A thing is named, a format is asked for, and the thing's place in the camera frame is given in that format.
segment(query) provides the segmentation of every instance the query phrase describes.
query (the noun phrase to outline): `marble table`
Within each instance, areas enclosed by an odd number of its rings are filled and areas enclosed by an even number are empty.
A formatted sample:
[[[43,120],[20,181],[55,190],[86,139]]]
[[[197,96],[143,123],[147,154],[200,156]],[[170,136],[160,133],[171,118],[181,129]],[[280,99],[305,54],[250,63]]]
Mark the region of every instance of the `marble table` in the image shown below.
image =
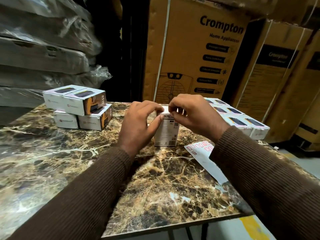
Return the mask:
[[[45,105],[0,130],[0,239],[10,236],[99,154],[115,145],[130,104],[112,104],[114,118],[103,131],[57,128],[53,111]],[[141,150],[123,182],[103,238],[252,215],[229,182],[219,185],[183,147],[204,140],[181,126],[176,147],[154,147],[150,142]],[[318,181],[270,145],[259,143]]]

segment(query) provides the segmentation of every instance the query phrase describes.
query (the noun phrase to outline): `brown sleeve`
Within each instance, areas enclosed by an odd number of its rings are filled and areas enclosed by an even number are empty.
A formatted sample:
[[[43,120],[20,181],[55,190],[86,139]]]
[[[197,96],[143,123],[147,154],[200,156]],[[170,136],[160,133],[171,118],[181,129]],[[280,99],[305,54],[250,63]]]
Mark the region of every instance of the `brown sleeve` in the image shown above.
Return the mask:
[[[210,159],[276,239],[320,238],[320,187],[230,127]]]
[[[108,149],[8,239],[101,238],[111,204],[130,166],[125,151]]]

